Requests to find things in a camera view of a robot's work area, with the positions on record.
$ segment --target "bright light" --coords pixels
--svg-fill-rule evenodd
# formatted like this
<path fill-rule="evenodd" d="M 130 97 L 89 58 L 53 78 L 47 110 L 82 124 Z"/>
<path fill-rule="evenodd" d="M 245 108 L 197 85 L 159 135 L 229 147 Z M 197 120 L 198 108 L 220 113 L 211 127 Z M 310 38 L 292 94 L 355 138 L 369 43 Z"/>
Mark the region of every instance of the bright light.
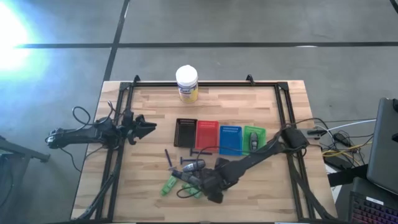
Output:
<path fill-rule="evenodd" d="M 14 49 L 27 43 L 27 31 L 18 17 L 0 2 L 0 70 L 13 70 L 22 66 L 29 49 Z"/>

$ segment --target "black basket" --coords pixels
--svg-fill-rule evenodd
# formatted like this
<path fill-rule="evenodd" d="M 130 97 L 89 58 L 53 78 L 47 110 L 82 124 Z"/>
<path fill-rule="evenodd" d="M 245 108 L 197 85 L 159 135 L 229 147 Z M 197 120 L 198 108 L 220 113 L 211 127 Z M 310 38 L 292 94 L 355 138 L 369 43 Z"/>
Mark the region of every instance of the black basket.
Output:
<path fill-rule="evenodd" d="M 197 119 L 177 118 L 175 123 L 174 147 L 195 147 Z"/>

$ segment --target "gray floor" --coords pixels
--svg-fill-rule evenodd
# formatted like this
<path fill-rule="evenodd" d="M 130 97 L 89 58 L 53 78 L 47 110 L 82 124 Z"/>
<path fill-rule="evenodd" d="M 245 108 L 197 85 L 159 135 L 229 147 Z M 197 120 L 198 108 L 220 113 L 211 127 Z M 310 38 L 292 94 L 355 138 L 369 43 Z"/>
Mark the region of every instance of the gray floor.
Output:
<path fill-rule="evenodd" d="M 123 0 L 0 1 L 13 24 L 0 37 L 19 44 L 112 43 Z M 398 41 L 388 0 L 132 0 L 121 42 Z M 0 50 L 0 134 L 50 153 L 32 161 L 10 223 L 68 220 L 79 173 L 44 138 L 75 128 L 71 109 L 94 114 L 110 49 Z M 201 80 L 305 80 L 313 115 L 375 118 L 381 97 L 397 97 L 398 47 L 119 49 L 111 80 L 173 80 L 185 64 Z M 330 127 L 345 124 L 328 123 Z M 344 129 L 370 134 L 373 123 Z M 69 146 L 81 167 L 86 146 Z M 369 149 L 365 149 L 368 159 Z"/>

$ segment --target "wooden tabletop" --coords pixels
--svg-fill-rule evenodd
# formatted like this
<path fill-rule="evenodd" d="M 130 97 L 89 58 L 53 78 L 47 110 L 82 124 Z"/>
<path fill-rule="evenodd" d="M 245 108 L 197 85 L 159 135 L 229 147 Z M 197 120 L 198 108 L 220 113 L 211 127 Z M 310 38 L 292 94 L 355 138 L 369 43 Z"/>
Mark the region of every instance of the wooden tabletop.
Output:
<path fill-rule="evenodd" d="M 304 82 L 288 81 L 297 121 L 311 118 Z M 96 118 L 109 113 L 107 101 L 116 105 L 120 82 L 104 82 Z M 271 87 L 199 87 L 194 103 L 182 103 L 175 87 L 135 88 L 132 109 L 143 114 L 156 130 L 131 146 L 126 141 L 114 222 L 287 222 L 297 221 L 286 155 L 278 154 L 249 169 L 239 182 L 224 193 L 222 204 L 200 199 L 180 199 L 176 192 L 160 196 L 169 179 L 164 149 L 174 166 L 181 170 L 179 158 L 189 157 L 189 150 L 173 146 L 177 118 L 219 121 L 220 125 L 259 126 L 267 130 L 267 140 L 280 128 L 275 92 Z M 313 121 L 298 128 L 313 128 Z M 100 147 L 90 144 L 88 152 Z M 336 216 L 322 155 L 317 147 L 308 147 L 304 157 L 310 188 L 326 210 Z M 207 167 L 214 167 L 218 154 L 202 156 Z M 222 156 L 236 160 L 241 157 Z M 98 193 L 103 175 L 106 150 L 92 154 L 84 163 L 72 217 L 83 213 Z M 103 215 L 108 211 L 109 194 Z"/>

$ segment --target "white lid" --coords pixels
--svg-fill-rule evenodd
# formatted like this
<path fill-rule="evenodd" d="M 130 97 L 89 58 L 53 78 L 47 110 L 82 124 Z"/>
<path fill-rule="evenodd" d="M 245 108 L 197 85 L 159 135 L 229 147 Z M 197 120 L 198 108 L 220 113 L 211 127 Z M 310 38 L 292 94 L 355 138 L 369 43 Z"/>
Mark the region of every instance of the white lid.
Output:
<path fill-rule="evenodd" d="M 198 72 L 191 65 L 184 65 L 175 72 L 175 78 L 182 86 L 192 86 L 198 81 Z"/>

